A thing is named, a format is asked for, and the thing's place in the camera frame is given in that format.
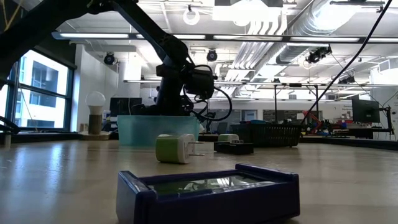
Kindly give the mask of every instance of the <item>pole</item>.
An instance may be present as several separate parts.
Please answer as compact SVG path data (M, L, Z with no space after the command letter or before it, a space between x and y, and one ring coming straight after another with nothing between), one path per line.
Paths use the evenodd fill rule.
M315 97L318 99L318 86L315 85ZM317 118L319 119L319 102L317 102Z
M277 114L277 100L276 100L276 86L274 86L274 91L275 91L275 124L278 124L278 114Z

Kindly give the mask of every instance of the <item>security camera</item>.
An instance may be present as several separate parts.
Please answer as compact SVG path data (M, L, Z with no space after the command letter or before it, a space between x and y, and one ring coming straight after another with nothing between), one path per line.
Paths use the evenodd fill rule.
M105 56L105 58L104 58L104 63L105 63L106 65L114 65L114 64L116 64L116 62L117 62L117 60L116 60L116 58L114 57L114 52L108 52L108 53L106 53L106 56Z
M207 61L214 62L215 60L217 60L216 50L209 50L207 53Z

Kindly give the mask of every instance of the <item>computer monitor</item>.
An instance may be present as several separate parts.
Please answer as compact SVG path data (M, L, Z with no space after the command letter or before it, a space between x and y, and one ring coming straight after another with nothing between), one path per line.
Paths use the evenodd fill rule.
M116 117L118 115L130 115L132 112L132 107L142 103L142 98L111 98L111 117Z
M369 100L352 99L353 120L362 123L380 123L379 103Z

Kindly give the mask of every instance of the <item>red object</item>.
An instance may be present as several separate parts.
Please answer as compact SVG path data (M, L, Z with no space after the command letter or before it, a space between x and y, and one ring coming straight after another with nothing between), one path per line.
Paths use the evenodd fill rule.
M303 111L304 116L306 116L307 113L308 111ZM315 134L315 131L317 131L320 126L322 126L322 122L314 114L310 113L309 116L311 116L311 118L314 119L318 124L316 127L310 130L310 133Z

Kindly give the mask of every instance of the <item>light bulb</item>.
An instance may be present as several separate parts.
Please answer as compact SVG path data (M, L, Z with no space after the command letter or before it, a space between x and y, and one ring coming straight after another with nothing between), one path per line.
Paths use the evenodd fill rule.
M86 97L86 105L90 109L90 114L101 115L101 110L105 104L105 101L105 96L98 91L93 91L88 94Z
M86 96L87 106L104 106L105 101L105 96L98 91L92 91Z

